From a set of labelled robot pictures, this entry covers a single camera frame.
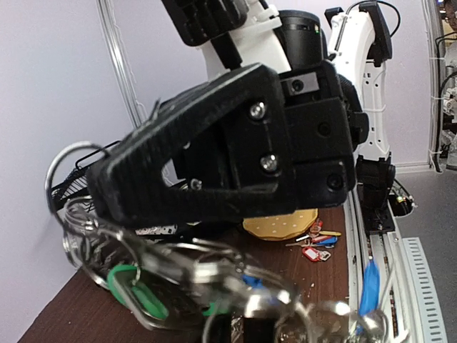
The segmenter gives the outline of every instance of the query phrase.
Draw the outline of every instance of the wall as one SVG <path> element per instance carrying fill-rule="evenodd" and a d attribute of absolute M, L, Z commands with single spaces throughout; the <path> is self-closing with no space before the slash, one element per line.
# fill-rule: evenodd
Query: wall
<path fill-rule="evenodd" d="M 428 48 L 422 7 L 414 0 L 391 0 L 402 16 L 393 38 L 394 58 L 386 80 L 387 129 L 396 164 L 425 164 L 431 122 Z M 198 51 L 185 46 L 160 0 L 115 0 L 116 18 L 131 60 L 140 100 L 151 109 L 157 96 L 172 94 L 205 80 L 204 61 Z M 318 14 L 327 37 L 330 28 L 325 9 L 353 0 L 270 0 L 279 9 L 301 9 Z M 393 29 L 396 15 L 383 7 Z"/>
<path fill-rule="evenodd" d="M 11 343 L 74 273 L 44 201 L 51 160 L 131 124 L 95 1 L 3 0 L 0 22 L 0 342 Z"/>

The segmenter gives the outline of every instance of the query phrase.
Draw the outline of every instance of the brown tabletop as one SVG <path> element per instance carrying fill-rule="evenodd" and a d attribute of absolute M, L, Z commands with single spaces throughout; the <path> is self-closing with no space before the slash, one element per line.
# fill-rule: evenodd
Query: brown tabletop
<path fill-rule="evenodd" d="M 303 290 L 304 302 L 346 301 L 348 262 L 344 212 L 341 207 L 324 209 L 319 217 L 325 230 L 343 233 L 327 262 L 311 262 L 298 247 L 285 248 L 284 242 L 264 242 L 236 230 L 230 231 L 224 240 L 252 254 L 264 267 L 292 279 Z M 147 331 L 110 293 L 79 271 L 40 313 L 20 343 L 193 343 L 197 336 Z"/>

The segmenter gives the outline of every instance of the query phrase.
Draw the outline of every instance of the robotic arm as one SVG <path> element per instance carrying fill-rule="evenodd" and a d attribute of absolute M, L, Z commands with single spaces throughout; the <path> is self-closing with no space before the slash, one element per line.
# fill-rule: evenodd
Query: robotic arm
<path fill-rule="evenodd" d="M 354 20 L 334 17 L 332 65 L 320 23 L 306 12 L 258 0 L 163 3 L 184 42 L 201 47 L 211 81 L 162 104 L 90 169 L 98 215 L 135 229 L 342 204 L 356 184 L 354 151 L 368 136 L 361 103 L 374 116 L 383 106 L 362 86 L 379 18 L 361 9 Z M 357 40 L 349 34 L 358 50 L 346 48 Z M 381 73 L 366 67 L 366 76 L 381 82 L 384 60 L 374 61 Z M 170 159 L 188 189 L 163 182 Z"/>

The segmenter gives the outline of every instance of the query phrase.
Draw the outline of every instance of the machinery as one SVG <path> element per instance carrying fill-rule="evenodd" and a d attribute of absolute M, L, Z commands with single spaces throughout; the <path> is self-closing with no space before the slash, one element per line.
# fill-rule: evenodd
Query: machinery
<path fill-rule="evenodd" d="M 422 294 L 416 293 L 389 204 L 395 166 L 384 126 L 384 79 L 393 55 L 383 1 L 326 11 L 332 27 L 328 46 L 316 16 L 277 11 L 264 0 L 163 3 L 184 43 L 202 50 L 209 81 L 158 104 L 146 122 L 91 166 L 86 177 L 98 219 L 89 217 L 85 227 L 118 237 L 126 247 L 142 247 L 132 252 L 135 261 L 145 259 L 138 265 L 189 285 L 192 278 L 172 265 L 191 266 L 190 261 L 168 248 L 143 247 L 110 225 L 132 232 L 343 204 L 350 308 L 358 308 L 363 269 L 372 259 L 388 290 L 380 308 L 390 329 L 367 342 L 430 342 L 419 312 Z M 187 187 L 164 183 L 161 172 L 170 160 Z M 66 220 L 85 222 L 77 217 Z M 76 234 L 61 224 L 67 238 Z M 84 240 L 81 250 L 79 258 L 88 251 Z M 233 278 L 227 280 L 219 286 L 240 292 Z M 303 309 L 295 311 L 306 323 Z M 134 314 L 145 327 L 156 326 L 141 311 Z"/>

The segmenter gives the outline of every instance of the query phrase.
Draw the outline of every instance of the black base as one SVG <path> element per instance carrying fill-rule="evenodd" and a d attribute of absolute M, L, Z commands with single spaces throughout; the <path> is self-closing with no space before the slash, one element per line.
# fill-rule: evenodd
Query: black base
<path fill-rule="evenodd" d="M 384 234 L 395 231 L 393 217 L 386 209 L 367 209 L 362 207 L 363 224 L 368 234 Z"/>

